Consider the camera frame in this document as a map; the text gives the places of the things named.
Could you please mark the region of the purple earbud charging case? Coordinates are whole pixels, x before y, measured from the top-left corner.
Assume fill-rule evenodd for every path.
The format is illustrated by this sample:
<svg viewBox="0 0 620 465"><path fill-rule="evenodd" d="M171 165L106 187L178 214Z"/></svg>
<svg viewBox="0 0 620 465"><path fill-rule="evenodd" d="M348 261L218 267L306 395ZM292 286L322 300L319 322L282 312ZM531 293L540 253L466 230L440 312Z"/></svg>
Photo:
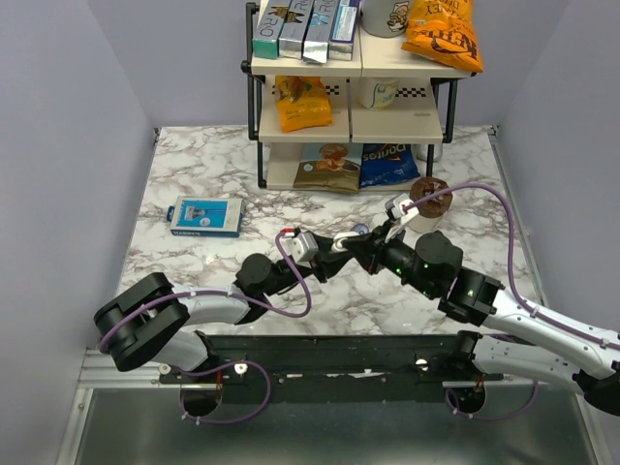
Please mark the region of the purple earbud charging case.
<svg viewBox="0 0 620 465"><path fill-rule="evenodd" d="M353 226L352 231L358 234L367 234L369 233L369 228L364 224L356 224Z"/></svg>

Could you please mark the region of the white earbud charging case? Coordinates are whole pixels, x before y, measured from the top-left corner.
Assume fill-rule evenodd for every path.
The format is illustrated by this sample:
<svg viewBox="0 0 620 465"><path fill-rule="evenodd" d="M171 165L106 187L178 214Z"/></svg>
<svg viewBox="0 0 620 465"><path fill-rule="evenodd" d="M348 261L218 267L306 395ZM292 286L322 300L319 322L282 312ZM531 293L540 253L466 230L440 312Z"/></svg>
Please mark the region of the white earbud charging case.
<svg viewBox="0 0 620 465"><path fill-rule="evenodd" d="M344 242L352 237L358 237L360 233L357 231L340 232L332 239L331 251L334 253L343 253L347 251Z"/></svg>

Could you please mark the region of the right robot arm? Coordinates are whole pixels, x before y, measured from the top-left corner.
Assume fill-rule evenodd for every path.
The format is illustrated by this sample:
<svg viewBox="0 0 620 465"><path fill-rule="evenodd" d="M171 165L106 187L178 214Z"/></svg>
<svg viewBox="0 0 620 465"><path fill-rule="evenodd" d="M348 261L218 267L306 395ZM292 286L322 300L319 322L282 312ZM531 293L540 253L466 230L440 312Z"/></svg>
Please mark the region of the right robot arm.
<svg viewBox="0 0 620 465"><path fill-rule="evenodd" d="M516 337L507 343L467 333L446 355L452 377L480 371L544 381L580 394L591 406L619 413L619 334L588 325L517 297L500 281L463 266L463 252L441 232L422 235L414 246L400 236L373 232L342 239L370 274L387 269L450 319Z"/></svg>

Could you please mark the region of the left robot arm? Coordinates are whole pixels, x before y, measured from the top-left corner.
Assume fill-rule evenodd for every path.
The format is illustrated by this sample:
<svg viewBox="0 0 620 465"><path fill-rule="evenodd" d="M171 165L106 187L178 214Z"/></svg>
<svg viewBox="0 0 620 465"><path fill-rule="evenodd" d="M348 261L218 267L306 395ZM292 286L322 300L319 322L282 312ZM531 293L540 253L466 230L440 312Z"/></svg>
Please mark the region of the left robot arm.
<svg viewBox="0 0 620 465"><path fill-rule="evenodd" d="M215 360L206 339L186 332L186 327L249 325L267 312L305 317L307 309L279 309L269 297L301 287L310 301L307 278L324 283L335 276L352 257L344 247L352 237L352 232L327 238L284 229L275 238L282 255L279 261L254 253L243 261L234 281L222 288L174 285L164 273L153 272L96 312L99 349L112 357L121 372L158 361L181 368L195 383L205 382L214 373Z"/></svg>

